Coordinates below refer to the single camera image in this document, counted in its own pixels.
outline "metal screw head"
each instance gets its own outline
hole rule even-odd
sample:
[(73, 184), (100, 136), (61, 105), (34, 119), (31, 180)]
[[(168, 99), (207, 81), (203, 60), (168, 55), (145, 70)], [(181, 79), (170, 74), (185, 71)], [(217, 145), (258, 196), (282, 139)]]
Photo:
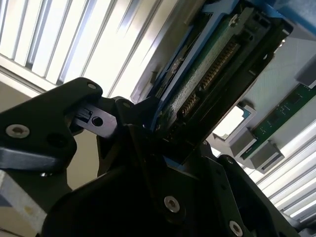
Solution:
[(226, 157), (227, 161), (229, 164), (234, 164), (233, 158), (231, 157)]
[(97, 88), (94, 84), (91, 84), (91, 83), (88, 83), (88, 86), (89, 86), (91, 89), (94, 89), (94, 90)]
[(231, 228), (232, 232), (238, 236), (238, 237), (242, 237), (243, 236), (243, 232), (241, 227), (238, 225), (238, 223), (236, 221), (230, 221), (229, 222), (229, 227)]
[(166, 196), (163, 200), (164, 205), (168, 208), (169, 211), (177, 213), (180, 211), (180, 204), (177, 199), (173, 196)]
[(28, 127), (21, 124), (12, 124), (5, 129), (7, 135), (13, 138), (26, 138), (30, 134)]
[(238, 14), (235, 14), (229, 21), (228, 25), (231, 27), (234, 27), (235, 25), (237, 25), (237, 22), (238, 22)]

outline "circular hole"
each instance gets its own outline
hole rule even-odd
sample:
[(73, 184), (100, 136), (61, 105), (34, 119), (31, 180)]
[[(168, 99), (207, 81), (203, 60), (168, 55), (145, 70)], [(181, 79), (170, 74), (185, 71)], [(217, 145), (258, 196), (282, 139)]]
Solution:
[(176, 207), (176, 203), (173, 200), (169, 200), (169, 204), (170, 206), (172, 206), (173, 208)]
[(234, 229), (235, 231), (237, 231), (237, 232), (240, 231), (240, 229), (239, 229), (239, 227), (238, 227), (237, 225), (233, 225), (233, 229)]
[(91, 89), (96, 89), (97, 87), (94, 85), (94, 84), (92, 84), (92, 83), (88, 83), (88, 86), (91, 88)]
[(67, 139), (63, 134), (60, 133), (51, 133), (47, 136), (47, 141), (50, 145), (63, 148), (67, 145)]
[(100, 117), (93, 117), (92, 124), (96, 127), (100, 127), (103, 124), (103, 120)]
[(12, 131), (16, 134), (22, 134), (24, 132), (24, 130), (20, 127), (15, 127), (12, 129)]

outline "electronic component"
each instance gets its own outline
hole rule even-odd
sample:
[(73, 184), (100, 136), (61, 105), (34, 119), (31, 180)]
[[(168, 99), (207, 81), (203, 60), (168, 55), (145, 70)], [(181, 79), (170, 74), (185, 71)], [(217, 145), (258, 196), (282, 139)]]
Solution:
[[(187, 138), (194, 146), (205, 139), (225, 115), (215, 118), (215, 111), (225, 108), (227, 113), (236, 104), (289, 34), (283, 20), (267, 18), (251, 7), (241, 9), (217, 26), (163, 107), (156, 133), (169, 142)], [(218, 103), (220, 98), (225, 102)]]
[(302, 84), (298, 85), (262, 120), (251, 133), (257, 141), (244, 153), (241, 158), (246, 160), (283, 124), (306, 105), (316, 95), (316, 89), (310, 89)]

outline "circuit board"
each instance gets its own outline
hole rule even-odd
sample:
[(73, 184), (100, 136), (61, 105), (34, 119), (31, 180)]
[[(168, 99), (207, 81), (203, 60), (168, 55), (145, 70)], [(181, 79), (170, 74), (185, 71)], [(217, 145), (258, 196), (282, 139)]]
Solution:
[(271, 137), (282, 125), (295, 115), (316, 95), (316, 89), (298, 85), (285, 99), (277, 105), (269, 115), (262, 120), (251, 133), (257, 141), (244, 153), (241, 158), (247, 159), (258, 147)]

